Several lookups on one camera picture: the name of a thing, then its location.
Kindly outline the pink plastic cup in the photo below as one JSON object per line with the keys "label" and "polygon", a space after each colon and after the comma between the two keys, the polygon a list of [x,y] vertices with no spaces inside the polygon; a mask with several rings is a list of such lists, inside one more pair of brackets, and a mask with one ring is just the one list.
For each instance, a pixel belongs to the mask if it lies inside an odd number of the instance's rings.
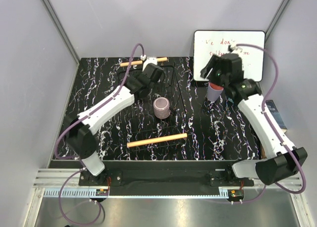
{"label": "pink plastic cup", "polygon": [[215,91],[222,91],[223,90],[223,87],[218,86],[218,85],[211,83],[211,82],[209,82],[209,86]]}

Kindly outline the lavender plastic cup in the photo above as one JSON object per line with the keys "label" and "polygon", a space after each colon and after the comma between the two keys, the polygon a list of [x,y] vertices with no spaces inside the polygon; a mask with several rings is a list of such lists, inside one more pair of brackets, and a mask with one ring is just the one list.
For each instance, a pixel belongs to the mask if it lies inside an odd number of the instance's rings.
{"label": "lavender plastic cup", "polygon": [[208,91],[207,91],[207,100],[209,102],[215,102],[220,97],[222,91],[215,91],[208,85]]}

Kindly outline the black wire dish rack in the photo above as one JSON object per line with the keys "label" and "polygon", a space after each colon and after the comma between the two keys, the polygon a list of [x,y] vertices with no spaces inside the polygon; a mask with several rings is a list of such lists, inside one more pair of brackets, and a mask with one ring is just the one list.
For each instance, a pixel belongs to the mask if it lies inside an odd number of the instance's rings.
{"label": "black wire dish rack", "polygon": [[188,133],[175,63],[162,62],[160,66],[164,73],[150,94],[119,113],[123,144]]}

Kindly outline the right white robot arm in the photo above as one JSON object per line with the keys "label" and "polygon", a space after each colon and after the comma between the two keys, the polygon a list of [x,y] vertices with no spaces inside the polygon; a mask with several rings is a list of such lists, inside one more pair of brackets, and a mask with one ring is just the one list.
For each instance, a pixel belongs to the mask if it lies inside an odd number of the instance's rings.
{"label": "right white robot arm", "polygon": [[263,104],[261,89],[252,79],[244,78],[242,58],[238,54],[213,55],[201,70],[201,77],[224,89],[258,136],[265,159],[237,161],[225,173],[229,185],[243,178],[259,179],[271,185],[297,174],[308,154],[284,134],[270,110]]}

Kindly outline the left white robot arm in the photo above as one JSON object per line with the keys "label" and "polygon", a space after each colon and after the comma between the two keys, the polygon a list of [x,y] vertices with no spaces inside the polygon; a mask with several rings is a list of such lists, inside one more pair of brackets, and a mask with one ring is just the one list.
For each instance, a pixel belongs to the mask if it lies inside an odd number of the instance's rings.
{"label": "left white robot arm", "polygon": [[105,165],[97,154],[97,142],[94,135],[113,116],[146,98],[152,87],[158,83],[164,69],[153,63],[146,65],[142,72],[125,76],[122,83],[105,99],[95,106],[69,119],[65,143],[79,157],[83,167],[90,172],[90,180],[95,185],[106,182]]}

